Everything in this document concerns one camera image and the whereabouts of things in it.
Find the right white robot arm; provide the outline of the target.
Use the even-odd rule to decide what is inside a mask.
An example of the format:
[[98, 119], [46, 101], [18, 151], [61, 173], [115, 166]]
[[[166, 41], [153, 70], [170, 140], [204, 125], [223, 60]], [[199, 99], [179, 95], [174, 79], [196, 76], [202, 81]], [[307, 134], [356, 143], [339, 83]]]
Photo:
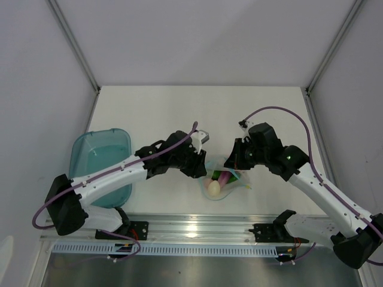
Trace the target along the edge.
[[242, 120], [244, 131], [236, 138], [224, 166], [235, 170], [267, 167], [274, 175], [301, 190], [332, 220], [326, 224], [298, 215], [280, 214], [273, 234], [280, 241], [301, 237], [323, 245], [345, 265], [359, 269], [382, 245], [382, 214], [371, 214], [348, 198], [320, 174], [309, 155], [295, 145], [285, 146], [268, 123]]

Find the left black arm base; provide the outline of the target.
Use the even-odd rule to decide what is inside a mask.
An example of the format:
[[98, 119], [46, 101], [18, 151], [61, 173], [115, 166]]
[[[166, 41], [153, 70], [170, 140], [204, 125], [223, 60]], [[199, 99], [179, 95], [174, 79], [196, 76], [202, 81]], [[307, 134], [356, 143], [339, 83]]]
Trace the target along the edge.
[[[149, 231], [149, 222], [147, 221], [131, 221], [130, 227], [120, 227], [114, 233], [124, 236], [131, 237], [135, 240], [147, 240]], [[98, 240], [122, 240], [122, 237], [110, 235], [102, 231], [97, 230], [95, 233], [95, 239]]]

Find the purple toy eggplant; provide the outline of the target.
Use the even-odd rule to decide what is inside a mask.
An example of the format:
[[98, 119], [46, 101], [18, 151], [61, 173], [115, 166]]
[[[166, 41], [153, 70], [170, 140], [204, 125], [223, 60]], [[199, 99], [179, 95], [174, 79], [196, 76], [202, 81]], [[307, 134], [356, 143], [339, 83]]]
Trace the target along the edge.
[[229, 181], [229, 179], [231, 178], [232, 174], [228, 171], [222, 171], [219, 179], [218, 179], [218, 183], [220, 184], [220, 186], [225, 186], [227, 184], [227, 182]]

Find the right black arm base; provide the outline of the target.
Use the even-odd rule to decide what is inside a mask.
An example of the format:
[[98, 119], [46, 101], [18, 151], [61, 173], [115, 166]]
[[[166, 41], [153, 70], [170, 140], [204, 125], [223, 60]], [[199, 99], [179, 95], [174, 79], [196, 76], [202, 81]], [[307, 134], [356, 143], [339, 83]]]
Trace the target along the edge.
[[288, 234], [283, 225], [273, 223], [258, 223], [248, 229], [250, 233], [254, 235], [257, 243], [298, 243], [297, 239], [294, 239]]

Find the clear zip top bag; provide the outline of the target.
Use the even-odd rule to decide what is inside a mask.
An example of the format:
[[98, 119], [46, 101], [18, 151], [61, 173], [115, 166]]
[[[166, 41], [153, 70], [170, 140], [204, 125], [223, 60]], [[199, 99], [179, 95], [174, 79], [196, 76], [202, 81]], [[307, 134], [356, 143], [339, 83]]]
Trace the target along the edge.
[[205, 162], [207, 174], [198, 179], [202, 194], [209, 200], [225, 199], [236, 191], [250, 190], [248, 173], [224, 167], [227, 157], [210, 157]]

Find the white toy egg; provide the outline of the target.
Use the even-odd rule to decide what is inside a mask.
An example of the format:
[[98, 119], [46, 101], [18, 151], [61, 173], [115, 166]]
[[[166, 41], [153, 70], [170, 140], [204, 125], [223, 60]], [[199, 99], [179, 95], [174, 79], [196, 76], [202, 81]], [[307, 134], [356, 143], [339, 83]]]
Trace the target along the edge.
[[218, 181], [212, 181], [207, 188], [208, 194], [211, 197], [217, 197], [220, 194], [221, 187]]

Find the green toy bell pepper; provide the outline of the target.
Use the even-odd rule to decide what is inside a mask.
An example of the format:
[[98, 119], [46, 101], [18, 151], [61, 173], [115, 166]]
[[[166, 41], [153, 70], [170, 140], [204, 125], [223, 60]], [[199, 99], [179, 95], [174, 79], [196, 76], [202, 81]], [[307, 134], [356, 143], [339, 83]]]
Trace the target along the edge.
[[212, 179], [213, 181], [217, 181], [217, 180], [219, 179], [221, 173], [222, 173], [222, 171], [220, 171], [220, 170], [215, 170], [215, 171], [213, 171], [212, 176], [211, 176], [211, 179]]

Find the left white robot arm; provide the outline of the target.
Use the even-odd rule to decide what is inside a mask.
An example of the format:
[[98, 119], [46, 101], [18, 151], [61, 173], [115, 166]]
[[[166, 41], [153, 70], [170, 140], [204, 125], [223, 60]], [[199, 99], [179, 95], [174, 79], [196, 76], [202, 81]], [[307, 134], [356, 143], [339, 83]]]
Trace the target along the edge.
[[119, 188], [178, 169], [196, 179], [206, 176], [206, 151], [202, 145], [209, 134], [195, 130], [172, 133], [167, 140], [144, 146], [121, 162], [90, 175], [68, 179], [56, 177], [45, 199], [53, 227], [60, 236], [81, 228], [94, 229], [96, 239], [131, 236], [132, 223], [120, 207], [99, 207], [94, 202]]

